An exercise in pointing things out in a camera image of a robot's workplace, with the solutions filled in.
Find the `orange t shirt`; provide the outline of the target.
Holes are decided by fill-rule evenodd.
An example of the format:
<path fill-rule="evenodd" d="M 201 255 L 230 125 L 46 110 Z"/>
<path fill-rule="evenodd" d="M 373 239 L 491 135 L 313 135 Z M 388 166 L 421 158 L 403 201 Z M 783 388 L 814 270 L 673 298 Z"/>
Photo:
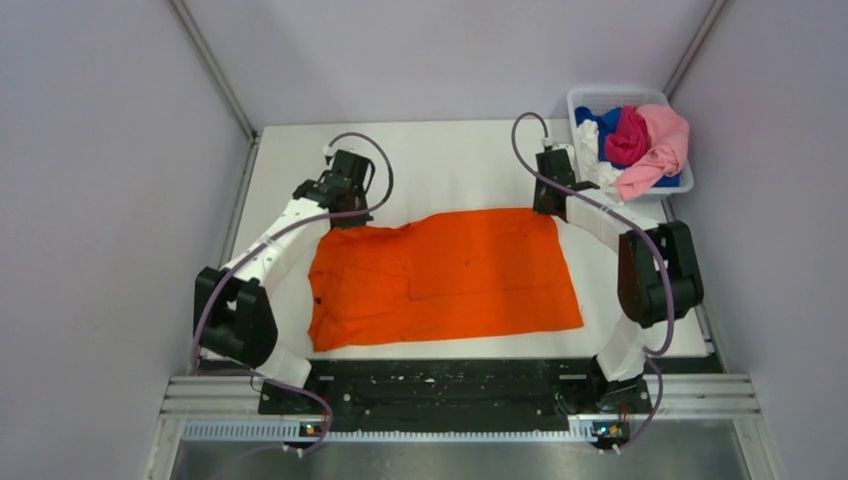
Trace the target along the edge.
<path fill-rule="evenodd" d="M 556 222 L 528 208 L 333 230 L 308 279 L 318 352 L 583 326 Z"/>

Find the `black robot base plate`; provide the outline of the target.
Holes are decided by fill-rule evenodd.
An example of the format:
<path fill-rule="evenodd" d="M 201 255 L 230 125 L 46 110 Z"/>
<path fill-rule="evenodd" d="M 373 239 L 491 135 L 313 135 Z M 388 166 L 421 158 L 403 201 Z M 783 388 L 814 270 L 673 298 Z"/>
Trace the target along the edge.
<path fill-rule="evenodd" d="M 302 432 L 557 431 L 574 414 L 646 413 L 639 398 L 613 411 L 584 402 L 590 360 L 316 360 L 304 393 L 260 380 L 261 415 L 318 415 Z"/>

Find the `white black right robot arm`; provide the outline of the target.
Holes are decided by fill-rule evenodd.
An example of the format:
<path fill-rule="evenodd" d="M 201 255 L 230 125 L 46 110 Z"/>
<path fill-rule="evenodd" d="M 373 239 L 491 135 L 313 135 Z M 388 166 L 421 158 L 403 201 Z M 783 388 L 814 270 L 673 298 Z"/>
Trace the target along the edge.
<path fill-rule="evenodd" d="M 564 148 L 546 147 L 535 158 L 534 211 L 584 230 L 617 256 L 621 316 L 590 361 L 583 395 L 612 412 L 638 400 L 647 358 L 669 349 L 676 320 L 703 301 L 692 233 L 682 221 L 654 221 L 577 181 Z"/>

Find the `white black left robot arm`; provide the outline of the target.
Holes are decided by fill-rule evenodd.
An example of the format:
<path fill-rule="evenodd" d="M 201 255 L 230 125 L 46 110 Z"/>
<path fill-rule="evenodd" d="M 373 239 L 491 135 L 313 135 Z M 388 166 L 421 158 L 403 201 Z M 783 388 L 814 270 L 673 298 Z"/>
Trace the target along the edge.
<path fill-rule="evenodd" d="M 316 179 L 298 185 L 275 221 L 222 267 L 206 267 L 195 279 L 193 345 L 240 365 L 283 389 L 297 413 L 319 404 L 311 365 L 282 339 L 283 316 L 272 294 L 294 265 L 333 228 L 362 226 L 372 217 L 366 194 L 376 171 L 365 156 L 337 150 Z"/>

